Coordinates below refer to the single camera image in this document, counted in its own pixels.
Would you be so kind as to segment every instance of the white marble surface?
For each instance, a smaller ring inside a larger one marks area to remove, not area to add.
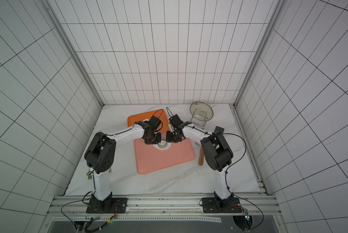
[[[214,117],[205,125],[205,130],[213,132],[215,126],[225,129],[225,133],[239,135],[228,104],[210,105]],[[169,107],[182,121],[191,120],[189,104],[181,105],[107,105],[97,120],[93,135],[97,132],[111,133],[127,127],[127,117],[156,109]],[[242,140],[233,135],[225,135],[237,161],[244,152]],[[145,175],[136,170],[134,142],[128,142],[116,149],[110,173],[111,191],[117,195],[146,193],[212,193],[214,191],[214,171],[206,161],[198,165],[200,147],[191,141],[196,158],[193,161],[175,165]],[[84,195],[93,190],[93,180],[87,179],[89,167],[83,156],[65,195]],[[247,156],[228,170],[227,183],[234,192],[259,192],[253,169]]]

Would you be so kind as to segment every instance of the wooden handle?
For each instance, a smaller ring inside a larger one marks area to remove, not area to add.
[[[202,148],[200,150],[200,157],[199,157],[199,165],[202,166],[204,163],[204,152],[202,151]]]

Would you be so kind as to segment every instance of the cable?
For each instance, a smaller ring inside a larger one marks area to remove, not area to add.
[[[204,134],[213,135],[213,136],[229,134],[229,135],[235,135],[235,136],[237,136],[237,137],[240,137],[239,135],[236,135],[236,134],[233,134],[233,133],[209,134],[209,133],[204,132],[204,131],[202,131],[202,130],[200,130],[200,129],[197,129],[197,130],[200,131],[200,132],[202,132],[202,133],[204,133]],[[233,164],[231,164],[230,166],[228,166],[228,168],[227,168],[226,171],[225,171],[225,175],[224,175],[224,179],[225,179],[225,181],[226,181],[227,190],[228,190],[231,194],[233,194],[233,193],[229,190],[229,186],[228,186],[228,184],[227,184],[227,170],[228,170],[232,165],[234,165],[234,164],[236,164],[238,161],[242,160],[242,158],[244,157],[244,155],[245,155],[245,153],[246,153],[246,143],[245,143],[245,140],[244,140],[242,137],[240,137],[240,138],[241,138],[242,141],[244,142],[245,151],[244,151],[244,153],[242,154],[242,157],[241,157],[241,158],[239,158],[236,162],[234,162]],[[261,212],[261,214],[262,214],[262,221],[261,221],[258,225],[256,225],[255,227],[252,227],[252,228],[250,228],[250,229],[248,229],[248,230],[255,229],[255,228],[258,227],[260,224],[262,224],[262,222],[263,222],[264,219],[265,219],[265,216],[264,216],[263,212],[261,211],[261,209],[260,209],[258,206],[256,206],[254,203],[252,203],[252,202],[250,202],[250,201],[248,201],[248,200],[246,200],[246,199],[244,199],[244,198],[242,198],[242,197],[239,197],[239,196],[237,196],[237,195],[235,195],[235,194],[233,194],[233,195],[234,195],[235,197],[239,198],[239,199],[243,199],[243,200],[245,200],[245,201],[251,203],[251,204],[252,204],[253,206],[255,206],[255,207]]]
[[[88,228],[93,224],[93,222],[94,222],[94,220],[95,220],[94,218],[91,218],[91,220],[88,221],[88,222],[86,223],[85,227],[83,228],[83,229],[85,230],[85,232],[86,232],[86,233],[92,233],[92,232],[99,231],[99,230],[101,230],[105,225],[107,225],[107,224],[110,223],[113,219],[115,219],[115,218],[117,217],[117,215],[119,214],[120,209],[119,209],[119,205],[116,204],[116,203],[114,203],[114,204],[112,205],[112,207],[113,207],[113,206],[116,206],[116,213],[115,213],[112,217],[110,217],[110,218],[109,218],[105,223],[103,223],[100,227],[97,227],[97,228],[92,229],[92,230],[88,230]]]
[[[162,113],[164,112],[164,110],[163,109],[159,109],[159,110],[157,110],[152,116],[154,116],[158,111],[160,111],[161,110],[161,114],[158,116],[158,118],[160,118],[161,117],[161,115],[162,115]]]
[[[86,193],[86,194],[83,196],[82,200],[72,201],[72,202],[70,202],[70,203],[76,203],[76,202],[82,201],[84,204],[87,204],[87,203],[85,203],[84,201],[90,200],[90,199],[92,198],[92,196],[91,196],[90,198],[85,199],[85,197],[86,197],[89,193],[92,193],[92,191]],[[69,221],[73,224],[74,229],[77,230],[77,229],[76,229],[76,225],[74,224],[74,222],[73,222],[67,215],[65,215],[65,213],[63,212],[63,207],[65,207],[66,205],[68,205],[68,204],[70,204],[70,203],[64,204],[64,205],[60,208],[60,211],[61,211],[61,213],[62,213],[65,217],[67,217],[67,218],[69,219]]]
[[[161,125],[161,128],[160,128],[160,129],[153,129],[153,132],[158,132],[158,131],[160,131],[160,130],[162,129],[162,127],[164,126],[164,124],[161,122],[160,125]]]
[[[232,207],[235,207],[235,208],[241,208],[242,209],[242,207],[241,206],[239,206],[239,205],[231,205]]]
[[[172,116],[173,116],[173,113],[171,112],[171,110],[170,110],[168,107],[166,107],[166,110],[168,111],[169,116],[172,117]]]

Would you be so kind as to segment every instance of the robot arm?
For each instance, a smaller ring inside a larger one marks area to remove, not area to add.
[[[174,129],[166,132],[166,140],[177,143],[183,138],[190,138],[201,144],[206,162],[215,171],[215,198],[221,203],[220,206],[227,205],[233,195],[228,192],[225,171],[231,164],[233,153],[222,135],[224,129],[216,127],[214,133],[203,132],[190,122],[181,121],[178,115],[172,116],[169,121]],[[146,144],[158,144],[161,141],[161,133],[157,132],[160,125],[160,119],[152,116],[149,121],[136,122],[132,127],[118,132],[95,134],[85,153],[85,160],[87,165],[95,170],[94,196],[99,201],[111,195],[108,170],[113,163],[115,149],[138,138],[143,138]]]

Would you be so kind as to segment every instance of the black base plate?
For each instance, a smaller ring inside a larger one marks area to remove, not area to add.
[[[127,198],[112,198],[112,194],[108,196],[104,201],[99,201],[94,196],[91,197],[86,213],[88,214],[114,214],[116,213],[116,206],[119,207],[119,213],[123,214],[126,211]]]
[[[235,208],[231,205],[240,205],[240,201],[238,198],[233,198],[232,203],[227,207],[223,208],[223,210],[219,210],[215,204],[215,198],[202,198],[202,210],[204,213],[241,213],[242,208]]]

